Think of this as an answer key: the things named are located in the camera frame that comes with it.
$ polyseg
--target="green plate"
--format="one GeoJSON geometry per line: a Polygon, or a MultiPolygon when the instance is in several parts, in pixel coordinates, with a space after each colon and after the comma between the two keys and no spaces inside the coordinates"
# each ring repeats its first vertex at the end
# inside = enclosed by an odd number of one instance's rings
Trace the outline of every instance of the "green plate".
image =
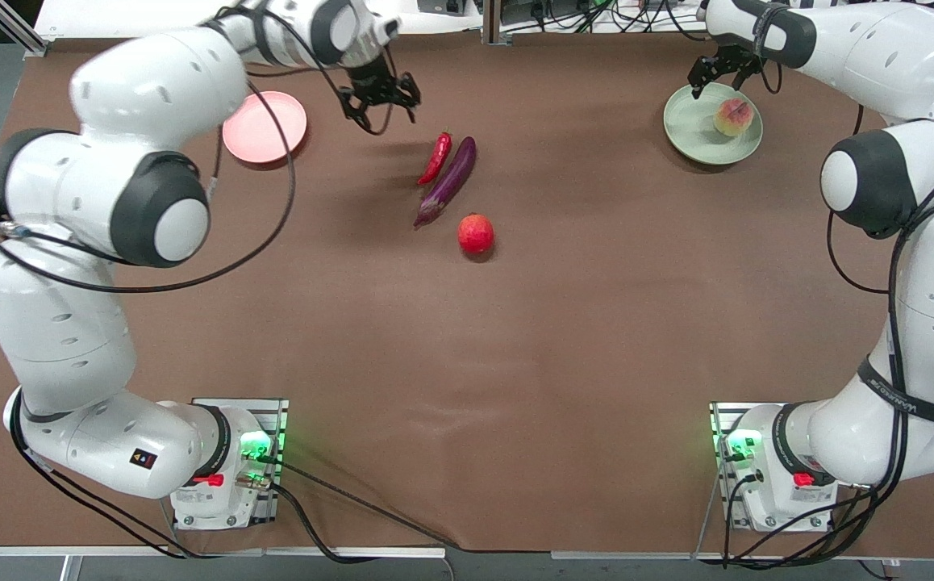
{"type": "Polygon", "coordinates": [[[712,82],[703,89],[700,99],[693,98],[689,86],[671,95],[664,106],[664,132],[671,144],[692,161],[727,165],[754,153],[765,128],[761,125],[761,112],[750,99],[720,82],[712,82]],[[714,114],[722,102],[735,97],[750,103],[754,121],[741,136],[723,136],[715,129],[714,114]]]}

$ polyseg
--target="red button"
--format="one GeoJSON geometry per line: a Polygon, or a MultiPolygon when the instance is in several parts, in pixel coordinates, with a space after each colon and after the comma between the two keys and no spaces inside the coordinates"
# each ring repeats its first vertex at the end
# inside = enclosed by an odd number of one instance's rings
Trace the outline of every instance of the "red button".
{"type": "Polygon", "coordinates": [[[798,472],[793,474],[793,484],[798,486],[810,486],[815,484],[815,477],[807,472],[798,472]]]}
{"type": "Polygon", "coordinates": [[[210,474],[206,477],[192,479],[195,482],[204,482],[212,487],[223,486],[223,474],[210,474]]]}

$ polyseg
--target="white robotic arm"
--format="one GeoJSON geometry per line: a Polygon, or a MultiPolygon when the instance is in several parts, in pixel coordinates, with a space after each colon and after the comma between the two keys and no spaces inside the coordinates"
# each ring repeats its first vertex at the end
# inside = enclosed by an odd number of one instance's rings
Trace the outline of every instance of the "white robotic arm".
{"type": "MultiPolygon", "coordinates": [[[[718,54],[697,61],[694,96],[714,78],[734,86],[765,59],[817,78],[890,126],[842,140],[822,168],[825,202],[874,238],[894,235],[934,206],[934,10],[910,3],[789,8],[759,0],[710,0],[707,30],[718,54]]],[[[762,405],[726,442],[736,477],[756,478],[741,497],[757,530],[773,530],[836,501],[836,481],[875,485],[887,474],[894,406],[909,412],[903,478],[934,472],[934,217],[909,240],[896,281],[907,397],[890,386],[888,327],[857,375],[831,400],[762,405]]],[[[789,530],[822,530],[812,517],[789,530]]]]}
{"type": "Polygon", "coordinates": [[[0,345],[20,387],[5,422],[18,422],[33,452],[124,493],[175,493],[178,518],[197,529],[247,524],[256,492],[236,485],[261,473],[249,454],[271,446],[256,419],[127,392],[136,354],[118,295],[39,272],[111,287],[113,262],[169,268],[198,251],[209,194],[178,152],[237,111],[246,61],[342,66],[353,84],[340,95],[346,117],[369,130],[368,107],[392,103],[412,118],[418,89],[409,74],[393,77],[383,52],[398,30],[363,0],[224,8],[77,69],[69,96],[80,133],[10,137],[0,150],[0,345]]]}

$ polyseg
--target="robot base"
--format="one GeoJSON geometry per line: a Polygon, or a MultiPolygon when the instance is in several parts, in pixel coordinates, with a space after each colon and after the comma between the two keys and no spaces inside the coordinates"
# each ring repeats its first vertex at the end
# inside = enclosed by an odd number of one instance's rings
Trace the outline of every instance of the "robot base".
{"type": "Polygon", "coordinates": [[[279,474],[275,466],[251,461],[247,454],[261,451],[281,456],[287,400],[199,398],[193,403],[214,405],[223,412],[231,424],[231,448],[217,472],[223,484],[199,482],[169,496],[177,529],[244,529],[272,521],[277,505],[269,482],[279,479],[279,474]]]}
{"type": "Polygon", "coordinates": [[[728,497],[736,482],[754,477],[754,482],[740,486],[732,505],[733,529],[751,529],[769,533],[787,525],[804,512],[821,508],[786,527],[788,533],[827,533],[832,525],[829,505],[836,502],[838,483],[826,486],[798,486],[793,475],[779,460],[772,442],[777,404],[713,403],[711,429],[718,453],[722,508],[728,518],[728,497]],[[743,454],[744,460],[726,461],[722,456],[743,454]]]}

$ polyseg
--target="red apple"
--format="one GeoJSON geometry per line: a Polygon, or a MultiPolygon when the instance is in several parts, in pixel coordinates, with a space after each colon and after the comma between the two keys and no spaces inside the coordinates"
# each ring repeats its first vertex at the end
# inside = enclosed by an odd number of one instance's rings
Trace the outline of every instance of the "red apple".
{"type": "Polygon", "coordinates": [[[740,98],[728,99],[715,113],[715,129],[723,136],[741,136],[754,121],[754,107],[740,98]]]}
{"type": "Polygon", "coordinates": [[[493,231],[489,218],[482,214],[470,214],[460,220],[457,238],[460,240],[460,247],[464,249],[464,253],[481,254],[492,248],[492,243],[496,240],[496,232],[493,231]]]}

